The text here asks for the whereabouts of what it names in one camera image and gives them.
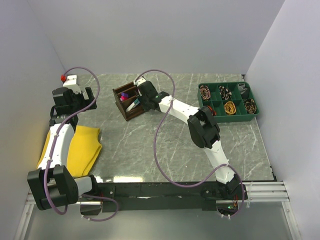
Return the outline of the dark purple highlighter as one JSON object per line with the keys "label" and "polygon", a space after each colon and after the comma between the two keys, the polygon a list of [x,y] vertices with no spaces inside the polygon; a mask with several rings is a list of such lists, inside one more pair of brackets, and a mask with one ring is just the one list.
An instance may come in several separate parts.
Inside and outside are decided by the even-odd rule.
{"label": "dark purple highlighter", "polygon": [[127,93],[125,93],[125,92],[122,92],[122,93],[121,93],[121,96],[122,96],[122,97],[125,97],[125,98],[129,98],[129,95],[128,95]]}

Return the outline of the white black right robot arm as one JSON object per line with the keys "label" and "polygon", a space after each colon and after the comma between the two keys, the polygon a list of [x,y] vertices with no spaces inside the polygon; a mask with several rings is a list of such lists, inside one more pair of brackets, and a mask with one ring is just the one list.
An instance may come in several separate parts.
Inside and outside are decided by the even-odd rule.
{"label": "white black right robot arm", "polygon": [[220,128],[210,107],[194,107],[174,98],[167,92],[157,92],[154,85],[143,77],[133,82],[138,90],[138,99],[145,111],[157,110],[165,117],[171,115],[188,125],[192,142],[202,149],[213,167],[212,172],[197,187],[215,174],[220,196],[231,199],[238,196],[245,199],[245,187],[237,171],[230,166],[220,140]]}

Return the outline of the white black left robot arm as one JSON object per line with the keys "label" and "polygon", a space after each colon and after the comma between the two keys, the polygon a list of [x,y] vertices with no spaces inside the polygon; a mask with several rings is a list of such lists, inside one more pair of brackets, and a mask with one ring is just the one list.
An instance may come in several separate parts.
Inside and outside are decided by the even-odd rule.
{"label": "white black left robot arm", "polygon": [[93,175],[73,177],[67,169],[67,158],[82,110],[94,110],[97,104],[90,87],[75,92],[68,87],[52,91],[54,106],[50,110],[49,132],[39,165],[27,174],[27,182],[36,206],[44,211],[53,207],[68,207],[83,195],[96,200],[100,188]]}

